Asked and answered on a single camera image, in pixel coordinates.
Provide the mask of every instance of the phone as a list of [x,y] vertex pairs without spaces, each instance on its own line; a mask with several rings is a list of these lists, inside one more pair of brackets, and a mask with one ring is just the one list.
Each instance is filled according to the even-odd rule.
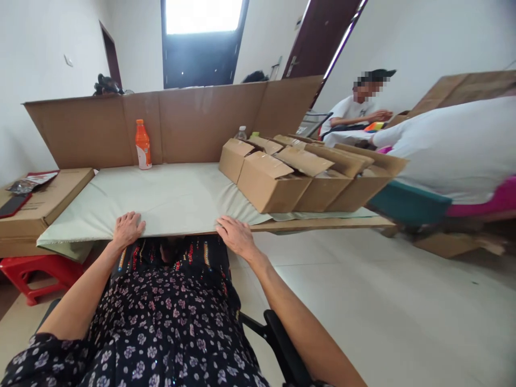
[[32,196],[32,192],[14,195],[0,208],[0,219],[12,217]]

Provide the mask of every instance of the wall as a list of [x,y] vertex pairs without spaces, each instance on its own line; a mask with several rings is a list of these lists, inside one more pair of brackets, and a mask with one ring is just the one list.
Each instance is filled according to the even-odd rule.
[[270,67],[283,56],[281,79],[299,29],[296,22],[305,11],[307,0],[249,0],[242,44],[236,63],[234,83],[257,70],[270,74]]
[[515,26],[513,0],[369,0],[314,108],[329,111],[362,71],[386,68],[398,73],[376,102],[411,109],[442,75],[510,66]]
[[0,12],[0,185],[5,185],[26,172],[56,168],[21,103],[92,95],[98,73],[109,73],[98,21],[108,28],[110,21],[100,0],[2,0]]
[[160,0],[107,0],[124,89],[163,90]]

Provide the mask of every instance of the dark door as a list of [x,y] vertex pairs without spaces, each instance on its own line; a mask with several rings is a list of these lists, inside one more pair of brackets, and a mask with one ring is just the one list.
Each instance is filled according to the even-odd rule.
[[366,0],[311,0],[286,64],[284,78],[322,75],[341,49]]
[[122,88],[122,79],[120,78],[120,69],[118,68],[117,49],[109,32],[101,23],[102,37],[104,38],[104,47],[106,48],[107,66],[109,67],[109,76],[113,78],[118,87]]
[[233,83],[248,0],[212,1],[219,3],[218,13],[203,11],[204,19],[188,24],[183,21],[200,13],[188,6],[191,0],[162,0],[165,89]]

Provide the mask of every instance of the orange bottle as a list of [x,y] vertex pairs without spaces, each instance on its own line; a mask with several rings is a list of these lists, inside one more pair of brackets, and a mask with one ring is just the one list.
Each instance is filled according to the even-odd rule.
[[136,120],[136,150],[138,152],[138,165],[140,169],[151,169],[151,142],[144,121]]

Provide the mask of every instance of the stool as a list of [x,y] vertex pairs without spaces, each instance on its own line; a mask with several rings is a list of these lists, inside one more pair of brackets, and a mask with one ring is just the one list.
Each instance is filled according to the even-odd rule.
[[[61,255],[35,255],[27,257],[4,258],[0,262],[0,269],[14,286],[27,297],[27,305],[34,306],[38,302],[36,297],[51,292],[70,289],[84,273],[82,265]],[[56,278],[58,283],[39,289],[27,286],[28,275],[33,271],[44,271]]]

